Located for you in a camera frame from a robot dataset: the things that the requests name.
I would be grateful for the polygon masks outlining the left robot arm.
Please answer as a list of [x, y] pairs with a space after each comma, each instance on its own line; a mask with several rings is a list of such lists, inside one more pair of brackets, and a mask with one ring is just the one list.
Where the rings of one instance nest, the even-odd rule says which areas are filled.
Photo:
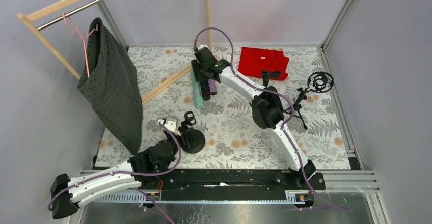
[[180, 126], [176, 130], [162, 126], [168, 138], [114, 167], [81, 177], [57, 175], [50, 188], [48, 210], [53, 219], [74, 215], [78, 209], [110, 193], [138, 188], [153, 177], [172, 172], [181, 161], [182, 152], [190, 149], [194, 129]]

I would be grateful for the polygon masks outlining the black round-base mic stand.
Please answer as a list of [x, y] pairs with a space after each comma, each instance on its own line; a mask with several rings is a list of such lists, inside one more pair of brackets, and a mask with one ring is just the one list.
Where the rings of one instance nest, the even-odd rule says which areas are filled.
[[193, 128], [197, 121], [195, 115], [192, 111], [187, 111], [184, 114], [184, 121], [180, 123], [179, 131], [181, 143], [180, 146], [182, 150], [189, 154], [196, 154], [200, 152], [205, 146], [205, 136], [204, 134]]

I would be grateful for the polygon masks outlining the mint green microphone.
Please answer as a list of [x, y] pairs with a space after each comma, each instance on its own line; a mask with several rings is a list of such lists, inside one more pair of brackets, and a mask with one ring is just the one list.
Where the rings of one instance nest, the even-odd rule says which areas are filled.
[[191, 81], [192, 81], [192, 88], [194, 94], [195, 108], [202, 109], [204, 107], [204, 99], [201, 94], [200, 84], [198, 81], [196, 81], [194, 73], [191, 73]]

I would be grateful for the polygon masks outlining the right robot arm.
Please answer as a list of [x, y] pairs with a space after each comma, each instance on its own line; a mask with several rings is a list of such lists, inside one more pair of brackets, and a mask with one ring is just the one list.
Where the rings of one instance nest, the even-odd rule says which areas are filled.
[[274, 87], [253, 82], [227, 60], [218, 60], [206, 45], [195, 46], [193, 51], [196, 58], [191, 65], [195, 78], [200, 82], [213, 79], [244, 96], [252, 107], [253, 121], [274, 139], [295, 179], [312, 192], [324, 190], [322, 174], [317, 172], [313, 162], [300, 149], [287, 126], [289, 120], [284, 117], [281, 102], [286, 96]]

